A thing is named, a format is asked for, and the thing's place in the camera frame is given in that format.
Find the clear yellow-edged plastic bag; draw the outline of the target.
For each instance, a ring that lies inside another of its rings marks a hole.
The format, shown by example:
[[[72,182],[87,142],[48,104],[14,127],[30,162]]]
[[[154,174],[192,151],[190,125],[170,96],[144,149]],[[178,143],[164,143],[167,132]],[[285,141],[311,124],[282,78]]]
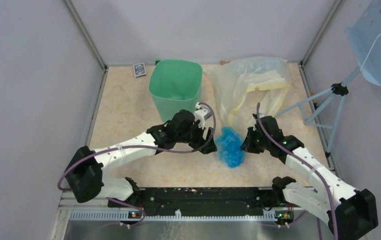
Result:
[[[248,94],[258,94],[260,112],[275,116],[292,84],[288,61],[279,57],[257,56],[232,60],[206,70],[214,91],[220,122],[235,127]]]

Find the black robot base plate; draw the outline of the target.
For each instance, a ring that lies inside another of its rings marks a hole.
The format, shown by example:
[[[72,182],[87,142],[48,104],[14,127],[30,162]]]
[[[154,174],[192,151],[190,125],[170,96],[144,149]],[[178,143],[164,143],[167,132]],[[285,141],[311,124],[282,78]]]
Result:
[[[271,187],[147,187],[125,202],[149,217],[172,216],[177,210],[185,217],[261,216],[297,208]]]

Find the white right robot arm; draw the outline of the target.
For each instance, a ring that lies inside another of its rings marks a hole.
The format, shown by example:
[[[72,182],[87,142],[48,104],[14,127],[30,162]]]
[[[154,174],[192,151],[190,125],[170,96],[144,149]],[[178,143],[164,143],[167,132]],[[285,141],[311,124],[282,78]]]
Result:
[[[254,114],[241,149],[246,153],[265,151],[296,171],[313,189],[294,178],[272,180],[272,201],[278,206],[297,205],[327,224],[337,240],[359,240],[379,225],[375,195],[344,182],[321,164],[293,135],[284,135],[276,119]]]

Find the blue plastic trash bag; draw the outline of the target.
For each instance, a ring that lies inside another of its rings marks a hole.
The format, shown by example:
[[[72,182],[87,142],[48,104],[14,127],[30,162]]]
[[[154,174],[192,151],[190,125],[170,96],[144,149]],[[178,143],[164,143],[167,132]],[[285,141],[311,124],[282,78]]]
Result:
[[[218,159],[227,167],[236,168],[244,162],[245,152],[241,150],[244,140],[232,127],[222,127],[220,136],[214,142],[217,146]]]

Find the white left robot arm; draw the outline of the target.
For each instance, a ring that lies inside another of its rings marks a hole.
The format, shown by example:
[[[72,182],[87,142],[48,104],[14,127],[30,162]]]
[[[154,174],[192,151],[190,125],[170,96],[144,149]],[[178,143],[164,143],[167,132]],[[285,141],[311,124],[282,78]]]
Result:
[[[62,175],[78,203],[96,197],[114,198],[127,207],[139,200],[139,188],[129,177],[110,178],[109,172],[134,160],[174,153],[176,144],[187,144],[190,153],[214,153],[215,128],[206,128],[208,119],[215,118],[212,110],[197,108],[194,112],[182,109],[172,119],[154,125],[140,135],[105,148],[79,148]]]

